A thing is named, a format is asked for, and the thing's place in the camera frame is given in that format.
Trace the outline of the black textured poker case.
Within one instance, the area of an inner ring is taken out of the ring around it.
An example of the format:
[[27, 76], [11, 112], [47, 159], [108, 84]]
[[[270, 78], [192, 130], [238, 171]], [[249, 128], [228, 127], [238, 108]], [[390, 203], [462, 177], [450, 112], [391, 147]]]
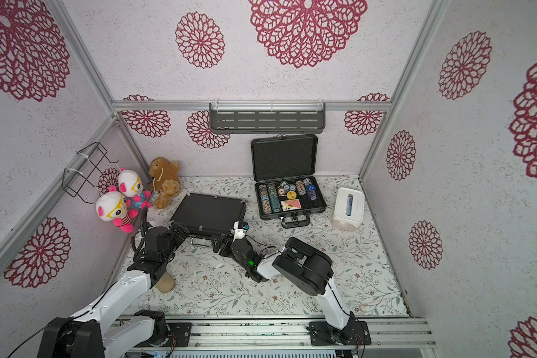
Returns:
[[183, 225], [191, 237], [211, 240], [229, 237], [235, 222], [244, 220], [246, 202], [239, 198], [188, 193], [177, 206], [170, 221]]

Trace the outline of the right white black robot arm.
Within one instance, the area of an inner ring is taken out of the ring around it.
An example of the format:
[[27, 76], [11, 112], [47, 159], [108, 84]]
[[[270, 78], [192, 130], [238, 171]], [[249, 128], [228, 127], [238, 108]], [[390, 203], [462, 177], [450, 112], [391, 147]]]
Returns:
[[342, 300], [334, 280], [332, 259], [324, 252], [291, 237], [281, 249], [263, 256], [254, 250], [241, 229], [234, 233], [233, 238], [217, 235], [211, 241], [213, 251], [240, 264], [247, 278], [262, 283], [280, 275], [301, 292], [315, 298], [325, 320], [307, 325], [311, 345], [355, 345], [363, 348], [371, 344], [368, 325], [361, 322]]

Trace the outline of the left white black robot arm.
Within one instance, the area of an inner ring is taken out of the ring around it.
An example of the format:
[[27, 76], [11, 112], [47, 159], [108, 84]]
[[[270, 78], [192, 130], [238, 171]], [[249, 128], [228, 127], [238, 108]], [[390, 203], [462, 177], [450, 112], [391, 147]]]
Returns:
[[163, 313], [142, 310], [123, 325], [113, 323], [141, 295], [155, 288], [170, 292], [167, 271], [175, 251], [189, 236], [182, 225], [142, 227], [134, 262], [105, 293], [69, 318], [53, 319], [43, 331], [39, 357], [121, 357], [140, 343], [162, 346], [172, 341]]

